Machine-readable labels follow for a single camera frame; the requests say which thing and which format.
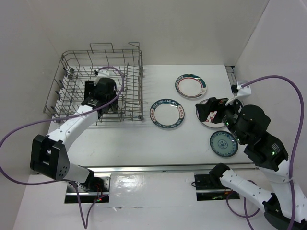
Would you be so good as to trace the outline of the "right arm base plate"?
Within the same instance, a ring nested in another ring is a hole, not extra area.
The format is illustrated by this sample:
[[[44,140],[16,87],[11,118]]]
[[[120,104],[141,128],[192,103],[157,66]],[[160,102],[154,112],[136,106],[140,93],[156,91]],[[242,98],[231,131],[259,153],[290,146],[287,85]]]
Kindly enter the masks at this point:
[[[214,185],[208,174],[194,175],[191,186],[196,189],[197,201],[217,201],[228,199],[240,199],[237,192],[222,185]]]

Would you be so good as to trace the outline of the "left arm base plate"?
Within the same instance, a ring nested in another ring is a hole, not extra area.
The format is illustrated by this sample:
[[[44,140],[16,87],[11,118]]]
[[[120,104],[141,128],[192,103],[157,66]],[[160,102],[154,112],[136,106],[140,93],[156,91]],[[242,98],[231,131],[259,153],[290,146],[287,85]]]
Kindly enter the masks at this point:
[[[109,202],[109,190],[110,190],[110,182],[111,176],[110,175],[102,175],[100,179],[104,183],[96,183],[92,188],[86,188],[82,184],[75,182],[77,191],[80,196],[81,203],[92,203],[95,199],[98,198],[97,203],[108,203]],[[65,193],[65,204],[77,204],[78,197],[76,189],[73,185],[68,184],[66,193]]]

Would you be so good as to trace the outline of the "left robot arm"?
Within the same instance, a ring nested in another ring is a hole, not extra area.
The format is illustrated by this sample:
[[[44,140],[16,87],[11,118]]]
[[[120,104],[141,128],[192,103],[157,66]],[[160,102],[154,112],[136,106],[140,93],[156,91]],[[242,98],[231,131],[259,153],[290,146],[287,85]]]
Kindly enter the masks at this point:
[[[32,143],[30,168],[55,181],[74,181],[84,191],[103,189],[104,180],[88,168],[69,161],[73,142],[102,115],[118,110],[116,82],[107,77],[85,82],[84,100],[74,114],[46,136],[37,135]]]

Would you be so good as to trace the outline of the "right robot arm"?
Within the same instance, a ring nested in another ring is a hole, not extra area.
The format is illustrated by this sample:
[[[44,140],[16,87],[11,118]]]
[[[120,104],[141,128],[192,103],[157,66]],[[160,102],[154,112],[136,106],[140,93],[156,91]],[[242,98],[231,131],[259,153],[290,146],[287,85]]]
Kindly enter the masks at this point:
[[[255,204],[278,230],[305,230],[307,197],[290,177],[290,159],[283,143],[267,132],[270,118],[256,105],[227,101],[213,97],[196,104],[199,120],[204,122],[211,112],[216,112],[213,122],[223,123],[238,144],[245,146],[244,153],[266,176],[273,190],[264,190],[241,178],[223,163],[210,170],[211,186],[236,191]]]

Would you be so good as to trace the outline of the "black round plate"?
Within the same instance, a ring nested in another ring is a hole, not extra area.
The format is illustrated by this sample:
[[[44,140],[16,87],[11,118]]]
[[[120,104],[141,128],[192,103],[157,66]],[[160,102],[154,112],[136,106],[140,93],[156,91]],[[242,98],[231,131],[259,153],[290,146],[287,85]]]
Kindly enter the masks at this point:
[[[118,100],[115,100],[109,105],[109,111],[111,111],[113,114],[117,114],[119,110]]]

